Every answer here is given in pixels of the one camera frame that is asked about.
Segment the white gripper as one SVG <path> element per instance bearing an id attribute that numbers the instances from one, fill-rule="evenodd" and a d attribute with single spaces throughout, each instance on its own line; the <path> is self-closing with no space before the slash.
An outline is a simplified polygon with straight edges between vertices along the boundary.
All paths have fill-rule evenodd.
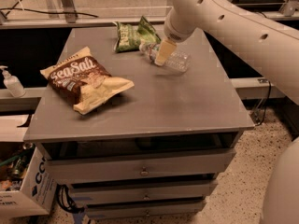
<path id="1" fill-rule="evenodd" d="M 164 22 L 164 34 L 167 38 L 160 43 L 154 62 L 163 66 L 176 50 L 176 43 L 187 40 L 200 27 L 200 23 L 200 14 L 195 10 L 176 10 L 172 7 Z"/>

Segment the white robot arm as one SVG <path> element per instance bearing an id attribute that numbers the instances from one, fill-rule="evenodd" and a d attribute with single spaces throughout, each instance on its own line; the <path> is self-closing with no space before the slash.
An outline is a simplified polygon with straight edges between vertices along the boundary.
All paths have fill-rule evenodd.
<path id="1" fill-rule="evenodd" d="M 199 28 L 223 44 L 299 105 L 299 34 L 251 13 L 232 0 L 172 0 L 165 36 L 176 42 Z M 299 140 L 278 157 L 263 200 L 259 224 L 299 224 Z"/>

